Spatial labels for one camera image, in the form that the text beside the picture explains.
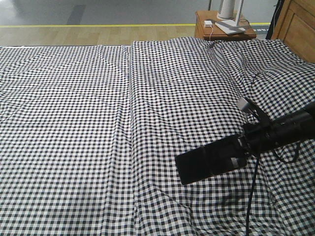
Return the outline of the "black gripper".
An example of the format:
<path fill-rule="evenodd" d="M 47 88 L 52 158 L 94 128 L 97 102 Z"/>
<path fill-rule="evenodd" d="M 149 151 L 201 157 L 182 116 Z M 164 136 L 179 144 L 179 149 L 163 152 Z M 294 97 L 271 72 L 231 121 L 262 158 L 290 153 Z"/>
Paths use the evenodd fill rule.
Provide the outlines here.
<path fill-rule="evenodd" d="M 246 156 L 261 154 L 273 149 L 272 143 L 267 137 L 268 133 L 260 123 L 245 123 L 242 128 L 240 145 Z"/>

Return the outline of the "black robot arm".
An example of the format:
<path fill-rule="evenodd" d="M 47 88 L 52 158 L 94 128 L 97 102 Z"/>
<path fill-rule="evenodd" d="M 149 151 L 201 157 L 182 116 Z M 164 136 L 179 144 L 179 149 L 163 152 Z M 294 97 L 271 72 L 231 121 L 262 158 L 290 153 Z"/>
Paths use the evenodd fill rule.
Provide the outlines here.
<path fill-rule="evenodd" d="M 258 123 L 243 125 L 244 134 L 239 142 L 252 154 L 261 154 L 298 141 L 315 138 L 315 103 L 275 120 L 248 98 L 241 98 L 238 108 L 258 119 Z"/>

